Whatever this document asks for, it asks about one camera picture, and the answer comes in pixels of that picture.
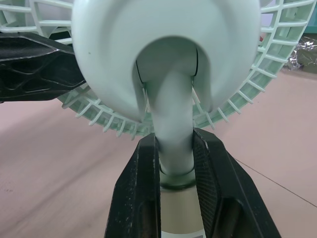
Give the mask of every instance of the curved white plastic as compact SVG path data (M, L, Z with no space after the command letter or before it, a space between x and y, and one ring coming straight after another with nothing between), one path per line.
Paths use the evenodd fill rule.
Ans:
M142 121L146 107L135 70L137 56L163 37L189 39L208 60L207 73L199 75L194 87L211 111L248 75L259 41L260 3L77 0L72 35L76 58L92 90L108 107L137 121Z
M138 69L151 107L159 141L160 165L167 175L183 175L194 167L192 153L192 76L196 72L196 45L163 38L139 55Z
M215 0L208 11L214 19L206 37L197 38L194 89L203 109L213 112L236 93L249 73L259 42L261 11L254 0Z

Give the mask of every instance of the pink floor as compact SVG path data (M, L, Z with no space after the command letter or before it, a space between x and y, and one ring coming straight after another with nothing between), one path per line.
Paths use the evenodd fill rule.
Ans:
M317 76L281 73L216 135L283 238L317 237ZM0 238L101 238L137 140L51 102L0 104Z

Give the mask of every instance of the black plastic part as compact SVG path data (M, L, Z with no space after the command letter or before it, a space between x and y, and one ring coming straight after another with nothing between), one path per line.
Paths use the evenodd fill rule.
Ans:
M34 33L0 34L0 101L46 101L85 83L73 48Z
M140 140L114 188L105 238L159 238L159 153ZM194 169L206 238L281 238L250 176L212 133L194 130Z
M207 238L281 238L251 177L215 135L195 129L193 153Z
M154 134L140 140L112 196L105 238L160 238L159 154Z

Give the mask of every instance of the silver foil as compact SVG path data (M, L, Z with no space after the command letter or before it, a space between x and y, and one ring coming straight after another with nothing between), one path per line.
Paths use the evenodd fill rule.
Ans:
M301 67L308 65L317 67L317 40L303 36L289 57L284 69L299 70Z

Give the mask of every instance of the fan grille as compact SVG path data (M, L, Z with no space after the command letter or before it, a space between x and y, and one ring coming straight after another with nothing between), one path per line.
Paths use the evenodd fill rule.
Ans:
M60 43L71 45L71 10L73 0L0 0L0 32L34 32ZM265 92L268 83L288 62L290 54L298 44L316 0L276 0L262 7L262 15L272 18L263 24L258 52L248 77L240 89L217 110L207 113L193 91L193 125L203 128L224 119L232 113L241 113L240 109ZM53 8L59 8L61 15L54 16ZM77 117L90 120L89 125L100 124L104 131L117 130L117 135L130 133L145 136L154 131L151 112L147 109L143 123L135 123L114 112L90 90L87 84L62 95L59 99L63 108L71 108Z

